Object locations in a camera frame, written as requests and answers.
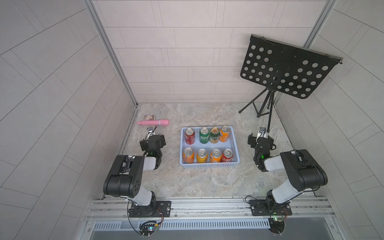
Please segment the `red cola can front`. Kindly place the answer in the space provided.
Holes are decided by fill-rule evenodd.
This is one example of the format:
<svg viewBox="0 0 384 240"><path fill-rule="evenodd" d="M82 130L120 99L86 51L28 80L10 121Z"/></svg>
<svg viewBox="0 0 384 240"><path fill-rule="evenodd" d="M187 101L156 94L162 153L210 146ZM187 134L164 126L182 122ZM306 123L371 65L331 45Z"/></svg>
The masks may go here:
<svg viewBox="0 0 384 240"><path fill-rule="evenodd" d="M222 152L222 163L231 163L233 161L234 153L231 149L225 149Z"/></svg>

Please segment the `orange fanta can back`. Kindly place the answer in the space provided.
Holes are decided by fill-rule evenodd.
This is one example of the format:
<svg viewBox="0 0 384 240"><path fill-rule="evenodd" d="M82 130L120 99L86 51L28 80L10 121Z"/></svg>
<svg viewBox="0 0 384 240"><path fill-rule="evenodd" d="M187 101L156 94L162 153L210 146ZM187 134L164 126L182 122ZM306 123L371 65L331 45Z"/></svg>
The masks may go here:
<svg viewBox="0 0 384 240"><path fill-rule="evenodd" d="M223 142L223 143L227 142L229 140L230 133L231 133L231 129L229 128L229 126L222 126L220 128L220 137L219 137L220 142Z"/></svg>

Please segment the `dark green gold-top can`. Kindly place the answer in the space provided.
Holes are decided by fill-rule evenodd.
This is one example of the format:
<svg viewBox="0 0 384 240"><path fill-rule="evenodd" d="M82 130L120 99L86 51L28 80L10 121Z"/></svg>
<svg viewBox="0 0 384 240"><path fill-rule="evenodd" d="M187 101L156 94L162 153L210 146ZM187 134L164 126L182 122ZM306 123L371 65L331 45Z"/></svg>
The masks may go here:
<svg viewBox="0 0 384 240"><path fill-rule="evenodd" d="M211 128L211 130L210 130L210 142L212 144L216 144L219 142L219 138L220 138L219 128L217 128L217 127Z"/></svg>

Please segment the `green sprite can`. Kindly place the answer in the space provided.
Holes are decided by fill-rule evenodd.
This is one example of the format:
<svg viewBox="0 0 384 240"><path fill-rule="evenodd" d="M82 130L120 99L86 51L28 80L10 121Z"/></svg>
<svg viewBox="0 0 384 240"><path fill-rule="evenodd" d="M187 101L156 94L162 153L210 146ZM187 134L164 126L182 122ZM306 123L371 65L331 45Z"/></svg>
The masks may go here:
<svg viewBox="0 0 384 240"><path fill-rule="evenodd" d="M206 127L200 129L200 143L207 144L210 141L210 130Z"/></svg>

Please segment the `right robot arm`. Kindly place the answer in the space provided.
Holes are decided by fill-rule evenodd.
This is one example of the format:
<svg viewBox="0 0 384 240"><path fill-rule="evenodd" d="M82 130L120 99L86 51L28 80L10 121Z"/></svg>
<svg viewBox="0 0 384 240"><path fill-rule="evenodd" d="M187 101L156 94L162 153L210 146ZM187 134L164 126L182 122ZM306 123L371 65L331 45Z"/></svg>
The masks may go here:
<svg viewBox="0 0 384 240"><path fill-rule="evenodd" d="M328 183L325 171L307 150L292 150L271 156L276 146L271 137L254 137L248 144L255 150L254 162L262 172L284 170L288 179L267 193L265 202L269 208L282 206L305 192L317 191Z"/></svg>

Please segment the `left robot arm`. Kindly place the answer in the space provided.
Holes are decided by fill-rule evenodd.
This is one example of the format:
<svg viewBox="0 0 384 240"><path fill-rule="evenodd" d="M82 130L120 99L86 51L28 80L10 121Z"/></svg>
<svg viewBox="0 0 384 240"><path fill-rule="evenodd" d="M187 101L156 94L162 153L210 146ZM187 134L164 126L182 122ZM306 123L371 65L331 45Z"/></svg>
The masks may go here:
<svg viewBox="0 0 384 240"><path fill-rule="evenodd" d="M156 170L162 162L161 149L166 145L163 135L153 135L141 140L143 155L116 156L103 185L103 193L126 198L138 207L149 207L156 202L153 192L142 186L144 171Z"/></svg>

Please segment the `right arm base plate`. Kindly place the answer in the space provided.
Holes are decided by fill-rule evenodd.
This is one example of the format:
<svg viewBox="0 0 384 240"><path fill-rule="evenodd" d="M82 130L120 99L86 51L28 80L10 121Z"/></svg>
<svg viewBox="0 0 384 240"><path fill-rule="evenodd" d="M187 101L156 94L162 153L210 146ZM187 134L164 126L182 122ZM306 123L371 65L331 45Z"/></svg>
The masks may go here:
<svg viewBox="0 0 384 240"><path fill-rule="evenodd" d="M249 200L247 201L250 205L253 216L291 216L292 209L288 203L276 204L272 202L268 203L266 200Z"/></svg>

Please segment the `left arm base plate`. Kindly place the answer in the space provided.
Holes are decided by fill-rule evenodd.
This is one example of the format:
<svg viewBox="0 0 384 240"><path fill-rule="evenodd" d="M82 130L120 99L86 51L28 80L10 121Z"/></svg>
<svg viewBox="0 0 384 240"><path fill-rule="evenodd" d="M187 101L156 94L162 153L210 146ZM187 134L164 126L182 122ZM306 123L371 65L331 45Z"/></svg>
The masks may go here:
<svg viewBox="0 0 384 240"><path fill-rule="evenodd" d="M156 203L151 203L149 206L136 206L133 204L128 208L128 215L130 218L168 218L171 206L171 201L156 201Z"/></svg>

